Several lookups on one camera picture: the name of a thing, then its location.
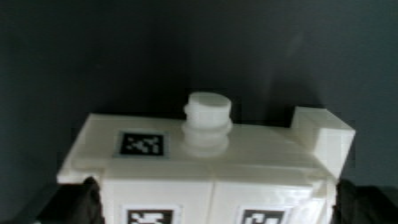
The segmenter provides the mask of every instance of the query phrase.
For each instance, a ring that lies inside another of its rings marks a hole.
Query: black wall
[[[1,0],[0,222],[56,169],[90,112],[182,118],[191,90],[236,122],[323,105],[356,129],[342,177],[398,186],[398,1]]]

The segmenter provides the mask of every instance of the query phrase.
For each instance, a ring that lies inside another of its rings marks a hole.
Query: white object
[[[182,124],[184,149],[197,157],[211,157],[223,153],[232,123],[229,119],[230,101],[205,92],[189,94],[184,106],[186,122]]]
[[[353,129],[324,109],[298,107],[291,128],[232,125],[218,153],[220,148],[186,144],[181,126],[214,130],[229,122],[230,105],[207,110],[223,121],[202,125],[193,112],[205,105],[191,98],[186,123],[88,116],[58,183],[93,176],[108,224],[138,223],[152,214],[168,217],[161,224],[326,224]],[[129,213],[140,219],[127,220]]]

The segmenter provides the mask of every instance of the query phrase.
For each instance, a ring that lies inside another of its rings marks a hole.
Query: white cylinder
[[[230,100],[214,93],[189,94],[184,106],[186,122],[182,124],[184,148],[191,155],[213,157],[227,149],[227,133],[232,128],[229,118]]]
[[[230,100],[214,93],[189,94],[184,106],[186,123],[191,128],[213,129],[229,123]]]

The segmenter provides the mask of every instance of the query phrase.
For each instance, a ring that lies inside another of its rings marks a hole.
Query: dark gray backdrop
[[[342,177],[398,186],[398,1],[0,0],[0,222],[90,112],[182,118],[193,90],[236,122],[324,106],[356,129]]]

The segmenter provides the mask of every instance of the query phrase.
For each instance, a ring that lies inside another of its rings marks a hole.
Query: cylindrical cap
[[[221,127],[229,119],[230,100],[216,93],[189,94],[184,106],[186,123],[191,128],[213,129]]]

